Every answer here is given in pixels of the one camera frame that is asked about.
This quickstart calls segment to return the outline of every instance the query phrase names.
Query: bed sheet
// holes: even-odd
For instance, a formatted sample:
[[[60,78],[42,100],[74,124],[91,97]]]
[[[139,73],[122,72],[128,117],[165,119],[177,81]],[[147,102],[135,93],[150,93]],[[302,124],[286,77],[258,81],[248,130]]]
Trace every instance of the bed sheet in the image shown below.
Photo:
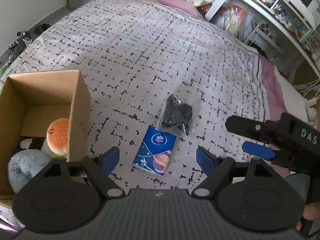
[[[205,174],[201,145],[216,156],[249,161],[245,138],[224,123],[233,115],[270,119],[263,64],[255,49],[214,25],[148,0],[93,0],[64,17],[27,48],[11,73],[80,69],[92,96],[88,153],[111,146],[120,161],[111,178],[130,188],[195,188]],[[192,133],[178,136],[164,176],[132,166],[149,124],[159,122],[168,95],[192,102]]]

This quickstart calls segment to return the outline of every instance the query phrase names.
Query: cardboard box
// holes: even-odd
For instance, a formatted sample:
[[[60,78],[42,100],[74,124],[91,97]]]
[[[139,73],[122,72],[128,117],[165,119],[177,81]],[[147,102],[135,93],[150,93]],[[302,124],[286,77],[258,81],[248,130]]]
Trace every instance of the cardboard box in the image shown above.
[[[0,205],[12,208],[7,164],[22,136],[46,137],[49,125],[69,118],[67,161],[88,154],[91,96],[80,70],[10,75],[0,93]]]

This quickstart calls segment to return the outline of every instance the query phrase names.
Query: white patterned bedspread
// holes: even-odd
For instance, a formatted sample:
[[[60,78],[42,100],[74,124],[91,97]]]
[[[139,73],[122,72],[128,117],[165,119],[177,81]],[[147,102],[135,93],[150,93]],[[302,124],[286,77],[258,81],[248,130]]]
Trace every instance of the white patterned bedspread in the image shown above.
[[[111,178],[130,188],[193,189],[205,175],[198,145],[248,161],[244,138],[226,131],[227,117],[268,118],[256,52],[214,25],[147,0],[94,0],[44,32],[11,73],[80,69],[92,97],[88,153],[120,149]],[[178,136],[164,176],[132,166],[149,124],[169,94],[191,103],[193,130]]]

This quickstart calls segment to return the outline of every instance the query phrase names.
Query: blue tissue pack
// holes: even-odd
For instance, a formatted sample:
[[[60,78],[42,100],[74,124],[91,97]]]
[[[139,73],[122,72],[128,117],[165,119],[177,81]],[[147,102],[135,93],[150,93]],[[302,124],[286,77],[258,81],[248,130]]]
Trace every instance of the blue tissue pack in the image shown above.
[[[133,165],[151,173],[165,173],[176,136],[149,125]]]

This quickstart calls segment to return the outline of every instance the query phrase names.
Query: hamburger bun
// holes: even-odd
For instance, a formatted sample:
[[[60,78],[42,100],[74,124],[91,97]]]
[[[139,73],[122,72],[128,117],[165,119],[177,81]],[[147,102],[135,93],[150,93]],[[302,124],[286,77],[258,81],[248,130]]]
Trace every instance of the hamburger bun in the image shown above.
[[[68,150],[69,119],[60,118],[50,124],[47,130],[47,143],[57,155],[66,155]]]

